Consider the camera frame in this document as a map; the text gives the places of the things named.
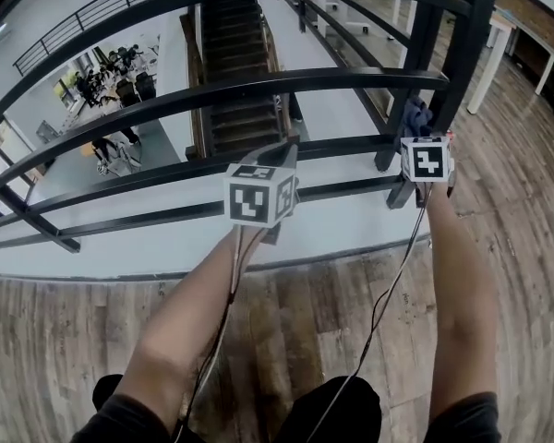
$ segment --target wire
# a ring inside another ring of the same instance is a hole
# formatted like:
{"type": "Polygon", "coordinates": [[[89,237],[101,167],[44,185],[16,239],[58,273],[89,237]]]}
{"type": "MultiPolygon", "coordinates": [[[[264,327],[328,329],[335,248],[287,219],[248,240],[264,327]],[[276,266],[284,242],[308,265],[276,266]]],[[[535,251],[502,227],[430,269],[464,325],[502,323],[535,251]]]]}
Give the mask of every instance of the wire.
{"type": "Polygon", "coordinates": [[[404,266],[406,265],[406,262],[407,262],[408,258],[410,257],[410,255],[413,251],[413,247],[415,246],[416,236],[418,235],[418,229],[421,225],[421,222],[423,221],[423,216],[425,215],[425,210],[427,208],[428,199],[430,197],[430,194],[431,194],[431,189],[428,189],[426,197],[425,197],[425,202],[423,204],[422,209],[418,213],[418,217],[416,218],[415,228],[413,229],[413,232],[410,236],[410,239],[408,240],[408,246],[406,247],[406,253],[404,254],[403,262],[401,263],[400,268],[398,269],[398,272],[396,273],[396,277],[392,281],[391,286],[378,297],[378,300],[373,305],[373,311],[371,312],[371,331],[369,332],[369,336],[367,337],[366,344],[363,348],[363,352],[361,353],[361,357],[359,358],[359,364],[357,365],[357,368],[356,368],[355,372],[352,375],[350,375],[349,377],[347,377],[347,379],[341,385],[341,387],[339,388],[337,393],[334,395],[334,397],[332,398],[331,403],[326,408],[326,411],[324,411],[324,413],[320,417],[318,423],[316,424],[316,426],[312,430],[312,433],[307,438],[306,443],[308,443],[310,441],[310,439],[312,439],[312,437],[314,437],[314,435],[318,431],[320,425],[322,424],[322,422],[326,418],[326,415],[329,413],[329,411],[331,410],[332,406],[337,401],[339,396],[343,393],[344,388],[347,386],[347,384],[352,379],[357,377],[357,375],[359,374],[359,371],[361,370],[361,366],[363,365],[363,362],[365,361],[366,356],[367,356],[367,352],[369,351],[369,346],[371,345],[371,340],[373,339],[374,332],[376,331],[376,328],[378,327],[379,323],[381,322],[381,318],[383,317],[384,312],[386,311],[386,308],[388,307],[388,303],[390,302],[391,294],[394,292],[394,289],[396,288],[396,284],[398,283],[398,280],[400,280],[400,276],[403,273],[404,266]],[[376,319],[376,310],[378,308],[379,301],[383,298],[385,298],[385,301],[384,301],[383,307],[381,308],[381,311],[379,312],[378,318],[376,319]]]}
{"type": "Polygon", "coordinates": [[[223,310],[222,321],[220,322],[220,328],[218,330],[218,333],[215,336],[215,340],[213,341],[213,345],[211,346],[210,352],[206,356],[205,360],[203,361],[203,364],[201,365],[201,368],[197,373],[197,378],[195,380],[195,387],[193,388],[193,394],[191,395],[191,399],[187,407],[187,413],[185,414],[185,418],[183,419],[180,430],[178,431],[178,435],[176,436],[175,443],[177,443],[178,440],[180,439],[181,435],[183,434],[183,430],[185,428],[188,428],[188,419],[191,415],[191,411],[193,410],[193,403],[195,402],[195,397],[197,396],[198,392],[200,392],[205,387],[205,384],[207,384],[211,371],[213,370],[213,367],[215,366],[218,355],[220,353],[220,346],[222,345],[223,336],[225,335],[228,318],[230,316],[231,305],[232,305],[232,302],[234,301],[235,293],[238,290],[238,286],[240,285],[240,278],[242,276],[242,273],[244,272],[242,261],[247,257],[247,254],[250,251],[250,248],[256,243],[256,241],[259,239],[260,235],[263,232],[264,232],[264,229],[260,229],[258,232],[255,233],[255,235],[252,237],[252,240],[247,245],[247,248],[245,249],[244,254],[241,255],[240,249],[242,248],[242,226],[236,225],[236,248],[235,248],[234,258],[232,262],[232,278],[230,280],[230,293],[228,295],[228,300],[226,301],[225,309],[223,310]]]}

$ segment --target white cube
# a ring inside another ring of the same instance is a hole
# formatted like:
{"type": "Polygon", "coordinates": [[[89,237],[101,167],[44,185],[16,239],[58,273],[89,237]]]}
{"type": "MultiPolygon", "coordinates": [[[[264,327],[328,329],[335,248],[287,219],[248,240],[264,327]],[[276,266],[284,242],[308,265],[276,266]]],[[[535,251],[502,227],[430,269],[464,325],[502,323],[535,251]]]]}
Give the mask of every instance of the white cube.
{"type": "Polygon", "coordinates": [[[230,164],[223,189],[230,222],[272,228],[294,209],[295,169],[230,164]]]}
{"type": "Polygon", "coordinates": [[[450,139],[401,138],[403,175],[411,182],[447,182],[453,170],[450,139]]]}

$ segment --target stair step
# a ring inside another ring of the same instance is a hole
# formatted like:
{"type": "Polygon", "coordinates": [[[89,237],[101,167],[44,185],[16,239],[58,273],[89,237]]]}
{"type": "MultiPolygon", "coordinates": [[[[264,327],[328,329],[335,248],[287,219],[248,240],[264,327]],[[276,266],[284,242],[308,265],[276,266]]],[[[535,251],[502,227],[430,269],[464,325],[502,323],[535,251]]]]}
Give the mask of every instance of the stair step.
{"type": "Polygon", "coordinates": [[[205,27],[205,36],[218,38],[222,36],[230,36],[232,34],[246,33],[250,31],[260,30],[260,19],[252,21],[237,21],[229,25],[205,27]]]}
{"type": "Polygon", "coordinates": [[[267,61],[265,51],[256,51],[255,53],[234,54],[221,58],[207,59],[207,67],[210,71],[222,70],[228,67],[248,66],[267,61]]]}
{"type": "Polygon", "coordinates": [[[211,0],[204,4],[205,8],[225,8],[227,6],[239,6],[242,4],[256,4],[256,0],[211,0]]]}
{"type": "Polygon", "coordinates": [[[272,106],[273,98],[272,97],[262,97],[262,98],[247,98],[239,102],[229,102],[222,103],[219,105],[214,105],[211,110],[211,116],[228,114],[232,112],[238,112],[241,110],[252,110],[264,106],[272,106]]]}
{"type": "Polygon", "coordinates": [[[228,34],[226,36],[219,36],[211,38],[209,35],[205,35],[204,44],[206,47],[217,47],[220,44],[225,44],[226,46],[233,46],[238,42],[248,42],[248,41],[262,41],[262,32],[258,30],[249,30],[241,33],[228,34]]]}
{"type": "Polygon", "coordinates": [[[272,98],[261,99],[258,102],[250,103],[227,103],[215,105],[211,112],[211,123],[213,126],[225,126],[231,122],[242,122],[242,120],[275,115],[275,103],[272,98]]]}
{"type": "Polygon", "coordinates": [[[215,18],[218,15],[234,16],[246,13],[258,13],[259,5],[257,2],[241,3],[231,6],[204,6],[202,16],[207,18],[215,18]]]}
{"type": "Polygon", "coordinates": [[[269,126],[253,126],[254,129],[235,129],[229,131],[227,134],[221,137],[213,137],[214,143],[236,143],[238,141],[246,141],[252,138],[265,138],[265,137],[279,137],[279,131],[276,127],[269,126]]]}
{"type": "Polygon", "coordinates": [[[209,82],[225,80],[227,78],[239,78],[243,76],[255,76],[257,74],[266,74],[269,72],[269,66],[266,62],[251,64],[248,66],[229,67],[223,70],[208,71],[207,79],[209,82]]]}
{"type": "Polygon", "coordinates": [[[268,113],[268,114],[262,114],[258,116],[252,116],[252,117],[243,117],[238,118],[236,120],[231,120],[229,122],[215,124],[213,123],[213,127],[211,129],[211,132],[214,136],[220,136],[222,132],[230,131],[232,129],[246,129],[249,126],[257,126],[257,125],[274,125],[277,121],[277,116],[275,116],[275,113],[268,113]]]}
{"type": "Polygon", "coordinates": [[[219,61],[228,57],[239,56],[242,54],[256,53],[264,51],[263,40],[253,42],[240,42],[238,44],[219,46],[214,48],[204,48],[206,61],[219,61]]]}
{"type": "Polygon", "coordinates": [[[276,143],[281,139],[279,134],[263,135],[252,138],[238,139],[230,142],[216,143],[213,147],[215,152],[222,154],[225,152],[238,152],[257,150],[271,143],[276,143]]]}
{"type": "Polygon", "coordinates": [[[221,13],[212,15],[211,17],[203,20],[203,29],[207,31],[207,29],[234,25],[236,23],[245,23],[247,21],[260,21],[259,12],[253,11],[250,13],[243,13],[241,15],[222,15],[221,13]]]}

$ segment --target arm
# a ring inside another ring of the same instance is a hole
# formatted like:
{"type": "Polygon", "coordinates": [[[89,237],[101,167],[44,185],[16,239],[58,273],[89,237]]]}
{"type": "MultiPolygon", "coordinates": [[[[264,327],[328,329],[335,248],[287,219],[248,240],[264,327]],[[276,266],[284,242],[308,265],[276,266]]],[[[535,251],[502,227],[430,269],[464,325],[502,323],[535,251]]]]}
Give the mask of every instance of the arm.
{"type": "MultiPolygon", "coordinates": [[[[242,230],[244,270],[259,244],[259,229],[242,230]]],[[[175,429],[183,394],[196,360],[219,328],[228,300],[235,255],[235,230],[213,248],[168,295],[150,318],[115,393],[152,410],[169,434],[175,429]]]]}
{"type": "Polygon", "coordinates": [[[438,324],[430,421],[457,401],[497,389],[495,285],[446,189],[434,185],[428,202],[438,324]]]}

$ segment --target desk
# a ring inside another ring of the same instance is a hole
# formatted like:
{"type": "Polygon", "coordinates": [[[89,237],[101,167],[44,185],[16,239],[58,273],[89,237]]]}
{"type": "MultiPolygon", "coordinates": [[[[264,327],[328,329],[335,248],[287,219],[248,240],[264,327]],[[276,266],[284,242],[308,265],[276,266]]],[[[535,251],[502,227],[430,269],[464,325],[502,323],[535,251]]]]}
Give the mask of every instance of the desk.
{"type": "Polygon", "coordinates": [[[519,31],[523,31],[525,34],[527,34],[530,38],[532,38],[537,44],[542,46],[546,51],[548,51],[548,54],[550,54],[548,62],[546,63],[546,66],[544,67],[544,73],[542,74],[541,79],[539,80],[539,83],[536,87],[536,94],[540,95],[542,93],[542,89],[544,89],[544,85],[546,85],[546,81],[548,80],[548,76],[550,75],[550,72],[552,71],[552,67],[554,66],[554,48],[550,46],[541,36],[533,32],[530,28],[528,28],[521,20],[517,19],[511,12],[501,10],[500,8],[497,8],[497,11],[508,21],[511,22],[511,24],[515,27],[515,35],[513,37],[511,49],[509,50],[509,55],[513,54],[513,50],[515,49],[515,44],[517,43],[517,38],[519,35],[519,31]]]}

